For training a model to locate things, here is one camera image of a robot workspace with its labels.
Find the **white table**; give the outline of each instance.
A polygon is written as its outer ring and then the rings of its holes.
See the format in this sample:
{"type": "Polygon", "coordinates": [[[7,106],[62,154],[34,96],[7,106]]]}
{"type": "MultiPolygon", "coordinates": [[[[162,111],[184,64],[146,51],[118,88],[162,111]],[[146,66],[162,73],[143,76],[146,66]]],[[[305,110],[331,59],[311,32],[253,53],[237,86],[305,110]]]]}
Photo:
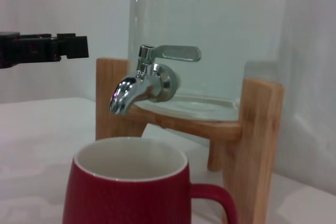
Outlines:
{"type": "MultiPolygon", "coordinates": [[[[221,185],[221,175],[206,170],[206,147],[155,126],[144,135],[183,149],[193,182],[221,185]]],[[[69,98],[1,104],[0,223],[61,223],[71,158],[94,139],[94,102],[69,98]]],[[[215,202],[193,200],[193,224],[220,224],[221,212],[215,202]]],[[[273,175],[267,219],[268,224],[336,223],[336,197],[273,175]]]]}

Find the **red mug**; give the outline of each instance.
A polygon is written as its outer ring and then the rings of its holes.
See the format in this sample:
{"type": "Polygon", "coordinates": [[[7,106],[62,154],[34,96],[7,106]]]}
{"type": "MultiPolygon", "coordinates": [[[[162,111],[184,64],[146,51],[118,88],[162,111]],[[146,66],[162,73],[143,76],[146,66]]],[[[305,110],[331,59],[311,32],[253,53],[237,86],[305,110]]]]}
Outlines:
{"type": "Polygon", "coordinates": [[[185,154],[140,137],[96,141],[72,161],[63,224],[191,224],[191,199],[219,202],[238,224],[230,194],[191,184],[185,154]]]}

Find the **white backdrop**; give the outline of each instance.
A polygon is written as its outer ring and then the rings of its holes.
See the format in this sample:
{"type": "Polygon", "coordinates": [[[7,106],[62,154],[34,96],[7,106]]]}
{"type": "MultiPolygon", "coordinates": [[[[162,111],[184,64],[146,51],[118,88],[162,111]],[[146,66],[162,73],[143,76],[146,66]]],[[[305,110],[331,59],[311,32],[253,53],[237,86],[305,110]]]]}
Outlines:
{"type": "MultiPolygon", "coordinates": [[[[95,59],[127,57],[129,0],[0,0],[0,30],[87,35],[89,59],[0,70],[0,102],[95,99],[95,59]]],[[[336,194],[336,2],[289,0],[277,172],[336,194]]]]}

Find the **wooden leg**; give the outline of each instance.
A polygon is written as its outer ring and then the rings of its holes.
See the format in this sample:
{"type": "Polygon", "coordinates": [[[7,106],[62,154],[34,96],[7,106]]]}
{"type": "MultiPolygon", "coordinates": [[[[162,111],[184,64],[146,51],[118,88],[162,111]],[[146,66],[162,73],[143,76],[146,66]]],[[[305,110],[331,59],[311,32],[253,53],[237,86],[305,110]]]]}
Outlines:
{"type": "Polygon", "coordinates": [[[222,151],[220,146],[222,143],[216,140],[210,140],[208,170],[219,172],[222,170],[222,151]]]}
{"type": "Polygon", "coordinates": [[[127,74],[127,60],[97,59],[96,140],[117,136],[141,136],[147,123],[112,115],[109,103],[117,84],[127,74]]]}
{"type": "Polygon", "coordinates": [[[224,187],[236,203],[240,224],[265,223],[283,90],[277,83],[244,80],[241,140],[223,143],[224,187]]]}

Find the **metal spigot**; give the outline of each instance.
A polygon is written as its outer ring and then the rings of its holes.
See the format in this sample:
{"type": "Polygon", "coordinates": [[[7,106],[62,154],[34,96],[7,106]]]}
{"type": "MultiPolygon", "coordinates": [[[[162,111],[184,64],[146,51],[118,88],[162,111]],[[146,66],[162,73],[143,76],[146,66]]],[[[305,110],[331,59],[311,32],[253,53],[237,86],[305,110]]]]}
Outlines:
{"type": "Polygon", "coordinates": [[[123,115],[134,102],[164,102],[173,98],[178,87],[176,74],[164,64],[155,64],[156,58],[195,62],[201,57],[198,47],[142,45],[136,72],[126,76],[116,87],[110,101],[110,112],[123,115]]]}

